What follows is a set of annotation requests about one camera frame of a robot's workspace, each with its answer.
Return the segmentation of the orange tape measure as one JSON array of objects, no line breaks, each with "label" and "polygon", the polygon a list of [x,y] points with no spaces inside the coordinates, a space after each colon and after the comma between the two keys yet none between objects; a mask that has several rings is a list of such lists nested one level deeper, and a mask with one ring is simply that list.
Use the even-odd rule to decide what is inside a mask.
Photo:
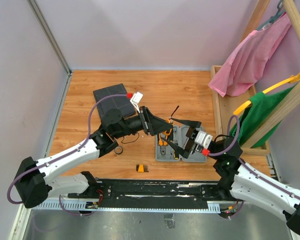
[{"label": "orange tape measure", "polygon": [[173,117],[173,115],[176,113],[176,111],[179,109],[179,107],[180,107],[180,106],[177,105],[176,108],[174,109],[174,111],[170,114],[169,118],[166,120],[166,122],[167,122],[168,124],[170,124],[171,126],[173,126],[173,124],[174,124],[174,121],[173,121],[172,117]]}]

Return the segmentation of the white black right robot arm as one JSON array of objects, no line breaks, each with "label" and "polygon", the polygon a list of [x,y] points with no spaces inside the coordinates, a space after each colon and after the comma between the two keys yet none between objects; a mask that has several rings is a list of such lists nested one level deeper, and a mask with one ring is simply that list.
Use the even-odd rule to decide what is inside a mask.
[{"label": "white black right robot arm", "polygon": [[199,121],[181,120],[181,123],[189,127],[184,147],[168,139],[164,142],[184,158],[198,152],[215,160],[213,167],[220,176],[216,193],[220,199],[234,198],[256,205],[285,221],[287,227],[300,236],[300,189],[265,175],[242,159],[239,127],[234,136],[212,137],[199,129]]}]

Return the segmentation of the orange black pliers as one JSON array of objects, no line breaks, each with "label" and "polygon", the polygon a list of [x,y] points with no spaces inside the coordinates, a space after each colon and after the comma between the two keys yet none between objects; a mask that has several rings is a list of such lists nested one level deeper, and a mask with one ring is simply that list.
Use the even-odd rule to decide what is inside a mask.
[{"label": "orange black pliers", "polygon": [[169,140],[170,136],[166,132],[164,132],[164,133],[158,134],[157,138],[158,138],[158,146],[159,146],[160,154],[161,154],[161,156],[165,156],[168,143],[166,141],[164,141],[163,138],[165,138],[166,140]]}]

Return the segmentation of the black yellow thick screwdriver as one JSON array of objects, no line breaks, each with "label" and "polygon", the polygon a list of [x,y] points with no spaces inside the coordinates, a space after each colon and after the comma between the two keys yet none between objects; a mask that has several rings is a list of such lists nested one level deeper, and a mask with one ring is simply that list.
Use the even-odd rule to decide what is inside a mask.
[{"label": "black yellow thick screwdriver", "polygon": [[179,144],[179,128],[173,128],[173,143],[178,145]]}]

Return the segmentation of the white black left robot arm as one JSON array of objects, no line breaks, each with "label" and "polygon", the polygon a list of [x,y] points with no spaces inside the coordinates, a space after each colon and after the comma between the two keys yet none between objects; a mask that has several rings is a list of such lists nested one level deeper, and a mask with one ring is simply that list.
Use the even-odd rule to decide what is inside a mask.
[{"label": "white black left robot arm", "polygon": [[22,204],[31,209],[43,203],[47,198],[68,193],[83,194],[91,198],[97,193],[97,185],[89,173],[80,173],[71,177],[62,174],[90,160],[101,158],[116,147],[117,139],[135,135],[144,131],[146,135],[156,136],[169,131],[173,125],[153,115],[150,110],[141,106],[135,116],[124,118],[116,108],[108,110],[95,132],[77,145],[52,156],[34,160],[31,156],[24,158],[16,172],[14,180],[8,187],[7,199],[10,203],[12,188],[16,188]]}]

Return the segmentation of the black yellow slim screwdriver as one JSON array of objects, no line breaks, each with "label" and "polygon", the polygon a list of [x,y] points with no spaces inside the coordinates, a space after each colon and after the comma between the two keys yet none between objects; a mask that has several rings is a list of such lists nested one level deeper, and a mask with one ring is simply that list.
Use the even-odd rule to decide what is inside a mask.
[{"label": "black yellow slim screwdriver", "polygon": [[173,151],[173,159],[176,160],[176,161],[179,161],[180,160],[180,155],[177,151]]}]

